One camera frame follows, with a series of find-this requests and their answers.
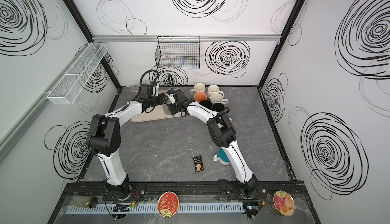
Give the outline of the light grey mug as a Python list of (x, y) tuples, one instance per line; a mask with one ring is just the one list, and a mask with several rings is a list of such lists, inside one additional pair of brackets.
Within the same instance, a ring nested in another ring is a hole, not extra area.
[(167, 105), (162, 105), (162, 111), (167, 116), (171, 116), (172, 115), (170, 110), (169, 110), (169, 107)]

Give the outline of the tall dark grey mug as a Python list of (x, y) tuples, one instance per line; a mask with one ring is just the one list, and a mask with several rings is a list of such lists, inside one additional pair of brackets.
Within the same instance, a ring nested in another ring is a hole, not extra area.
[(137, 98), (139, 95), (140, 85), (136, 84), (131, 87), (131, 99)]

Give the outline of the cream and orange mug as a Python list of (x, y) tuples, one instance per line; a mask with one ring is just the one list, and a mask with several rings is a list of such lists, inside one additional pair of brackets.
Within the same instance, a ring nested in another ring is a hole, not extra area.
[(207, 95), (204, 93), (204, 92), (197, 92), (195, 95), (194, 95), (194, 99), (200, 103), (202, 101), (205, 101), (207, 100)]

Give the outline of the large white mug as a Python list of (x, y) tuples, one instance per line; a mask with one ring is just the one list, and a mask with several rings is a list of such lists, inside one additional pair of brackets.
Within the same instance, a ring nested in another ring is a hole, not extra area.
[(220, 94), (224, 98), (224, 92), (217, 85), (209, 85), (207, 89), (207, 98), (210, 99), (212, 94)]

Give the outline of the cream speckled mug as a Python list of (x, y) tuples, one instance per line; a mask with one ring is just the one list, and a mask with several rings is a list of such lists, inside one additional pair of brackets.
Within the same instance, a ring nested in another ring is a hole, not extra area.
[(217, 104), (217, 103), (226, 105), (229, 100), (224, 98), (224, 96), (219, 94), (219, 93), (214, 93), (210, 96), (210, 101), (211, 101), (212, 105)]

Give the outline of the black mug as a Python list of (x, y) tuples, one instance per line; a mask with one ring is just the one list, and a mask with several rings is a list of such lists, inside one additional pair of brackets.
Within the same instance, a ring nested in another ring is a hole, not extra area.
[(212, 110), (215, 112), (225, 112), (225, 113), (229, 113), (230, 111), (229, 107), (225, 106), (222, 103), (215, 103), (214, 105), (212, 105)]

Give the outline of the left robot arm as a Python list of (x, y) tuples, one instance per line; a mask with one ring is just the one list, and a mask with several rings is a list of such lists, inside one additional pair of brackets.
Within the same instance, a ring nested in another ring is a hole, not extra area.
[(125, 105), (113, 112), (92, 117), (87, 146), (103, 166), (108, 189), (116, 194), (120, 201), (127, 200), (132, 189), (118, 151), (121, 144), (120, 128), (133, 117), (146, 112), (148, 108), (162, 103), (158, 89), (157, 82), (140, 84), (138, 93)]

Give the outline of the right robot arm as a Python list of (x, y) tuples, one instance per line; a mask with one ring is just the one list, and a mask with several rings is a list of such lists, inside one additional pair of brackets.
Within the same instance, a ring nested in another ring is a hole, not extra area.
[(240, 195), (248, 199), (253, 197), (259, 183), (240, 152), (236, 130), (228, 115), (223, 111), (215, 112), (193, 99), (188, 99), (179, 89), (162, 94), (162, 101), (172, 113), (180, 113), (183, 117), (193, 116), (207, 125), (213, 143), (225, 152), (234, 169)]

